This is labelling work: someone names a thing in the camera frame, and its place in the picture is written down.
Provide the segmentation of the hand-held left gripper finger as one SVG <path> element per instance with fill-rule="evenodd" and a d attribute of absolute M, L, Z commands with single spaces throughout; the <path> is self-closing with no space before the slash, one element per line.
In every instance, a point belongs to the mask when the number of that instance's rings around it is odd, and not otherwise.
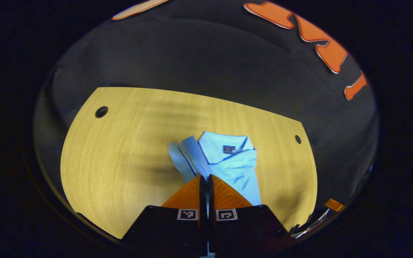
<path fill-rule="evenodd" d="M 267 205 L 252 205 L 215 175 L 208 178 L 208 244 L 217 256 L 275 256 L 293 238 Z"/>
<path fill-rule="evenodd" d="M 146 206 L 121 239 L 142 257 L 201 257 L 208 253 L 205 178 L 197 176 L 161 206 Z"/>

